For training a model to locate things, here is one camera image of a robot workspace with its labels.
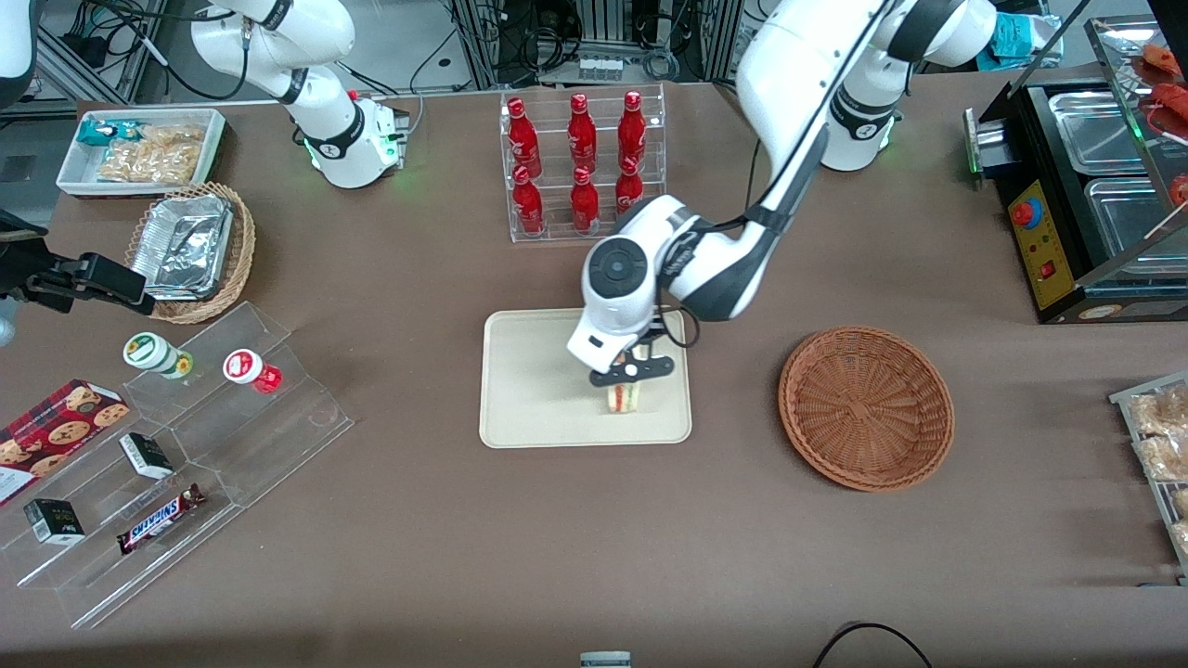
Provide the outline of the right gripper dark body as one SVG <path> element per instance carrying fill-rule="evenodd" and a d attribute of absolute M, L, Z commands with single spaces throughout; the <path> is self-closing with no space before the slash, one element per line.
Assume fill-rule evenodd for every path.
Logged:
<path fill-rule="evenodd" d="M 1 212 L 1 300 L 14 300 L 17 288 L 48 267 L 46 228 Z"/>

